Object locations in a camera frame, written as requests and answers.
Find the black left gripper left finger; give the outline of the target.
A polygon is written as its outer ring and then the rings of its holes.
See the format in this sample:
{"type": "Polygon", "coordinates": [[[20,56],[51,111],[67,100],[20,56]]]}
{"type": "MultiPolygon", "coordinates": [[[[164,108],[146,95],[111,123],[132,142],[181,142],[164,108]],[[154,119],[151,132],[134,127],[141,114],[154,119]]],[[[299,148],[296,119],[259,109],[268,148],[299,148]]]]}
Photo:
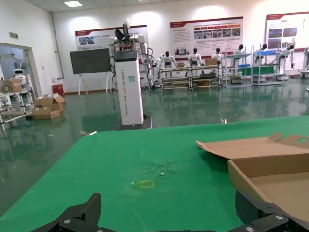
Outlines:
{"type": "Polygon", "coordinates": [[[68,207],[58,218],[35,232],[97,232],[101,216],[101,194],[94,193],[85,203],[68,207]]]}

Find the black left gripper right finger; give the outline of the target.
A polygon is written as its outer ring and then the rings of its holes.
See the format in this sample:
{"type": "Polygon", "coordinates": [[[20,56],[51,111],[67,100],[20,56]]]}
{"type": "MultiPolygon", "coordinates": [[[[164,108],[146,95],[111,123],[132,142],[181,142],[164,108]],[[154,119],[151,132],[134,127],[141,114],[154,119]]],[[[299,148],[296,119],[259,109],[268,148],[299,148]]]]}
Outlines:
{"type": "Polygon", "coordinates": [[[309,223],[295,218],[274,203],[259,201],[244,191],[235,193],[235,209],[243,222],[233,232],[308,232],[309,223]]]}

